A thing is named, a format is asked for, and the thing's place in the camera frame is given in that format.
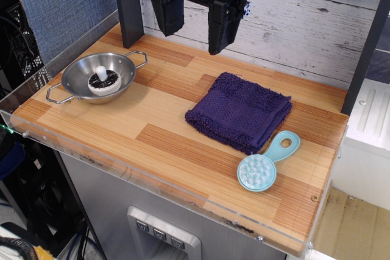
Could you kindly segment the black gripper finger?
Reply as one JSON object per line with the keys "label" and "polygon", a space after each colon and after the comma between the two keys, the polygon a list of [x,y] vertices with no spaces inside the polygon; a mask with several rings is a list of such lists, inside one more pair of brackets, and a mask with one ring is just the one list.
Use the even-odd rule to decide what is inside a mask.
{"label": "black gripper finger", "polygon": [[235,40],[240,18],[235,6],[214,1],[208,12],[208,51],[216,55]]}
{"label": "black gripper finger", "polygon": [[184,25],[183,0],[151,0],[158,27],[168,37]]}

